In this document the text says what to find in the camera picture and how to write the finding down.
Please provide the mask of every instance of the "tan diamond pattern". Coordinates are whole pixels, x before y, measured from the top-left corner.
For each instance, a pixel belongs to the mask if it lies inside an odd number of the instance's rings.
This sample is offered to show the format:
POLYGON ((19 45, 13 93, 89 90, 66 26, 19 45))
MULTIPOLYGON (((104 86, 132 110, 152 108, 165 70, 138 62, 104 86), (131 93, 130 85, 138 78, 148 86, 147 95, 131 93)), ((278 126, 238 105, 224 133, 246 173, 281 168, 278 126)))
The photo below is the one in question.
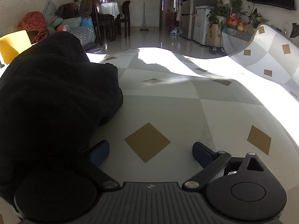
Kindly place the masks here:
POLYGON ((113 60, 113 59, 117 59, 117 57, 112 56, 112 57, 109 57, 108 59, 105 59, 105 60, 113 60))
POLYGON ((290 54, 291 53, 291 49, 290 49, 290 45, 289 44, 282 45, 282 49, 283 49, 283 52, 285 54, 290 54))
POLYGON ((244 50, 244 55, 251 55, 251 50, 250 49, 245 49, 244 50))
POLYGON ((152 79, 149 79, 149 80, 145 80, 143 82, 147 82, 147 83, 151 83, 151 84, 155 84, 155 83, 159 83, 159 82, 165 82, 163 80, 159 80, 159 79, 156 79, 156 78, 152 78, 152 79))
POLYGON ((272 71, 264 69, 264 75, 272 77, 272 71))
POLYGON ((290 93, 291 93, 295 98, 298 99, 298 96, 297 96, 296 94, 294 94, 292 91, 290 91, 290 93))
POLYGON ((207 70, 202 69, 202 68, 195 68, 195 70, 202 71, 202 72, 207 72, 207 70))
POLYGON ((214 79, 213 81, 221 83, 221 84, 223 84, 225 86, 229 86, 232 83, 231 81, 227 81, 227 80, 224 80, 224 79, 214 79))
POLYGON ((265 154, 269 155, 271 137, 262 132, 260 129, 252 126, 247 141, 256 146, 265 154))
POLYGON ((125 141, 145 163, 170 143, 170 140, 150 123, 132 133, 125 141))
POLYGON ((263 34, 265 32, 264 26, 259 27, 259 34, 263 34))

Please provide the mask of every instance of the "circular cover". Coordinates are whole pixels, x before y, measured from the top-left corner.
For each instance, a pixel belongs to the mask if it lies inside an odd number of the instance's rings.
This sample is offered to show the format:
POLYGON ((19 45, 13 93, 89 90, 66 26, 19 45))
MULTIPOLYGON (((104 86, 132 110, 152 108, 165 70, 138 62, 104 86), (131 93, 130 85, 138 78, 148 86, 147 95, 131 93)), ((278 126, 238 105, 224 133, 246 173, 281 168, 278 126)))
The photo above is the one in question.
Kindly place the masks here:
POLYGON ((258 201, 265 197, 265 189, 256 183, 243 182, 231 187, 233 196, 242 201, 258 201))
POLYGON ((257 178, 235 173, 215 179, 207 186, 206 200, 216 212, 232 220, 270 220, 285 207, 286 193, 279 183, 266 177, 260 176, 257 182, 257 178))
POLYGON ((25 218, 64 222, 81 216, 94 203, 95 186, 68 172, 45 171, 30 175, 17 189, 15 203, 25 218))

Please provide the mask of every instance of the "dining table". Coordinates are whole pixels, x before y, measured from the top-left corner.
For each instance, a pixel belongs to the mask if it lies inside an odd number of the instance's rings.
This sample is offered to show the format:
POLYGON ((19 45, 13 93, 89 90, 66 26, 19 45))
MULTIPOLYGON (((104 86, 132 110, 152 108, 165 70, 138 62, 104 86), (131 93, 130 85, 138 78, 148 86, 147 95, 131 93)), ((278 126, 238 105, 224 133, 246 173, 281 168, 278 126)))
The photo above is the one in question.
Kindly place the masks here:
POLYGON ((109 14, 113 25, 113 40, 116 39, 115 19, 119 15, 119 8, 117 2, 102 3, 99 14, 109 14))

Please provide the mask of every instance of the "refrigerator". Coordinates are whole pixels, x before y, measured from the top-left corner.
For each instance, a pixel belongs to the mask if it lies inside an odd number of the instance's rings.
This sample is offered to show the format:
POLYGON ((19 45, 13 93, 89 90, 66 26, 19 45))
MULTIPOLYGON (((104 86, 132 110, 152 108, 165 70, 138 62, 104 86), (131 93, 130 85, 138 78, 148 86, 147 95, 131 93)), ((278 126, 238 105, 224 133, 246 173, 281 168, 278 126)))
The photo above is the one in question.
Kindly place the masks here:
POLYGON ((182 0, 181 9, 181 29, 182 36, 186 39, 193 38, 195 7, 196 6, 212 6, 215 7, 217 0, 182 0))
POLYGON ((208 16, 213 7, 211 6, 198 6, 195 7, 195 20, 193 29, 193 40, 205 45, 207 30, 209 28, 208 16))

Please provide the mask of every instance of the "mop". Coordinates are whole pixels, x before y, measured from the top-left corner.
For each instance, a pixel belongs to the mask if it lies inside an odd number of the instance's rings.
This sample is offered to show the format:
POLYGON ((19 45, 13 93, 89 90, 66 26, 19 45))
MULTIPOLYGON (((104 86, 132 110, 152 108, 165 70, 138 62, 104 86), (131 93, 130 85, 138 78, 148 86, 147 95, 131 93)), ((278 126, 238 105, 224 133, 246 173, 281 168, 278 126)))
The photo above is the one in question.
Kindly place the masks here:
POLYGON ((148 31, 149 29, 145 25, 145 6, 144 6, 144 1, 143 1, 143 25, 140 31, 148 31))

